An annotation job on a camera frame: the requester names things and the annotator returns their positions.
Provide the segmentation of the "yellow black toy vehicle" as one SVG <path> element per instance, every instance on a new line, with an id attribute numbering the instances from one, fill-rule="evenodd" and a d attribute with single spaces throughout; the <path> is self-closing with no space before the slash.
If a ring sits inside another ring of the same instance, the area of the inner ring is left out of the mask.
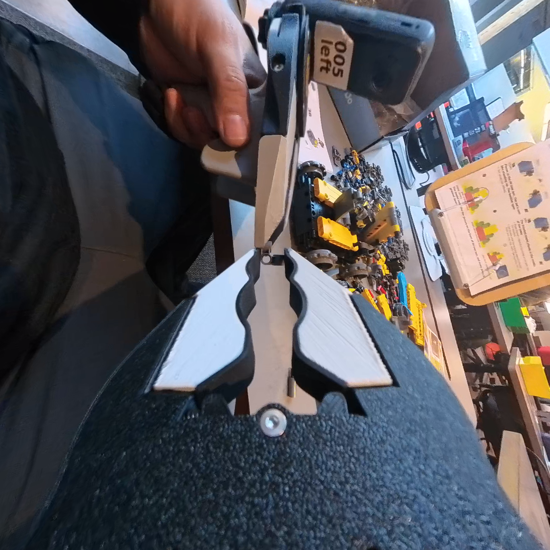
<path id="1" fill-rule="evenodd" d="M 409 245 L 402 219 L 381 167 L 355 150 L 336 155 L 339 170 L 304 162 L 296 175 L 290 229 L 303 253 L 328 250 L 340 264 L 380 254 L 390 270 L 403 270 Z"/>

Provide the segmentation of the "person's black top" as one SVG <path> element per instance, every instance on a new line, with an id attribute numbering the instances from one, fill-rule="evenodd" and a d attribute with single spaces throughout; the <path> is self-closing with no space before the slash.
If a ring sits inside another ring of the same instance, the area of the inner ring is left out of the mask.
<path id="1" fill-rule="evenodd" d="M 25 89 L 1 94 L 1 381 L 52 322 L 80 262 L 80 228 L 52 127 Z"/>

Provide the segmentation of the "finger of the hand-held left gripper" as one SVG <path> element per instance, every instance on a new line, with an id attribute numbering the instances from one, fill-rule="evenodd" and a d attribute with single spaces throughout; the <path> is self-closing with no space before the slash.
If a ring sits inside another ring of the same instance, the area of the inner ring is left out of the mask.
<path id="1" fill-rule="evenodd" d="M 255 203 L 255 247 L 263 257 L 287 228 L 299 158 L 299 141 L 282 135 L 260 138 Z"/>

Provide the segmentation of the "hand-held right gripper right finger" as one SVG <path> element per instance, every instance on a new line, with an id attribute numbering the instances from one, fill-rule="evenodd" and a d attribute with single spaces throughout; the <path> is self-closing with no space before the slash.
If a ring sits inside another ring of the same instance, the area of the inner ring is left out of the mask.
<path id="1" fill-rule="evenodd" d="M 289 302 L 297 315 L 292 329 L 292 376 L 316 401 L 332 392 L 391 387 L 392 374 L 377 350 L 365 316 L 348 289 L 285 250 Z"/>

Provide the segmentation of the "person's left hand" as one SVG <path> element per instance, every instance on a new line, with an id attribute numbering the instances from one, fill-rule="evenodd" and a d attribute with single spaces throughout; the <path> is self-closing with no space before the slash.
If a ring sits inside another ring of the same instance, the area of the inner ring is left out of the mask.
<path id="1" fill-rule="evenodd" d="M 140 19 L 145 89 L 169 134 L 202 149 L 250 138 L 249 90 L 266 72 L 227 1 L 148 1 Z"/>

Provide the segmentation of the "dark blue cardboard box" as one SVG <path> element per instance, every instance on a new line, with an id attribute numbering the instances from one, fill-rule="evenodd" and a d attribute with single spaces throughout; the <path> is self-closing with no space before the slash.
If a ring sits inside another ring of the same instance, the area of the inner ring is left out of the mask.
<path id="1" fill-rule="evenodd" d="M 409 100 L 382 106 L 348 91 L 319 86 L 322 141 L 363 151 L 410 130 L 436 107 L 485 72 L 486 65 L 468 1 L 356 1 L 430 21 L 435 45 Z"/>

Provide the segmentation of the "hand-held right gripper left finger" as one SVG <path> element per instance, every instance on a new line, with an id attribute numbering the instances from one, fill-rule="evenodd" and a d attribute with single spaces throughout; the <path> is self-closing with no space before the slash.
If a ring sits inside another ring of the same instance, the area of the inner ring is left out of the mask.
<path id="1" fill-rule="evenodd" d="M 204 286 L 171 338 L 154 391 L 222 395 L 232 402 L 251 383 L 255 353 L 248 317 L 256 306 L 260 253 L 250 250 Z"/>

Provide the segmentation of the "instruction sheet on wooden stand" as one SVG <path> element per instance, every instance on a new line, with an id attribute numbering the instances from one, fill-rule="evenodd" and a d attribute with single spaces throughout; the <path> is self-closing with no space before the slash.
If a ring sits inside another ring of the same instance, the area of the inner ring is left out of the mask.
<path id="1" fill-rule="evenodd" d="M 462 302 L 549 298 L 549 140 L 513 144 L 439 178 L 425 208 Z"/>

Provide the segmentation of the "pile of toy parts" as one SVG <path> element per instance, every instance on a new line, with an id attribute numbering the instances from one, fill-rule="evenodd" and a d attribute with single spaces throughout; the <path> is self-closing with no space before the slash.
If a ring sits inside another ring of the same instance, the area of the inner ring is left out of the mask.
<path id="1" fill-rule="evenodd" d="M 395 284 L 398 271 L 404 273 L 402 254 L 388 256 L 384 248 L 377 247 L 366 255 L 343 259 L 338 265 L 335 279 L 344 283 L 351 292 L 362 295 L 402 334 L 417 347 L 424 349 L 427 340 L 427 305 L 419 299 L 415 286 L 409 282 L 410 312 L 398 303 Z"/>

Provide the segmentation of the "small yellow box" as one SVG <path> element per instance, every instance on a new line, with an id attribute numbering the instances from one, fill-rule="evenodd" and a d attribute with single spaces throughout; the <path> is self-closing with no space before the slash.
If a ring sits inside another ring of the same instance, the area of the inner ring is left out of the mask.
<path id="1" fill-rule="evenodd" d="M 526 356 L 519 360 L 519 368 L 527 394 L 549 400 L 549 382 L 539 356 Z"/>

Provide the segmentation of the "small green box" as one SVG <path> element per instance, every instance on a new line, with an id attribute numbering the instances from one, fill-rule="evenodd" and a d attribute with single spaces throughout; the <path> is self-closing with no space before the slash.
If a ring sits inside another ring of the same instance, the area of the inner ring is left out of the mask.
<path id="1" fill-rule="evenodd" d="M 530 322 L 529 312 L 521 299 L 518 297 L 500 300 L 498 303 L 499 310 L 503 317 L 505 326 L 513 334 L 531 334 L 532 327 Z"/>

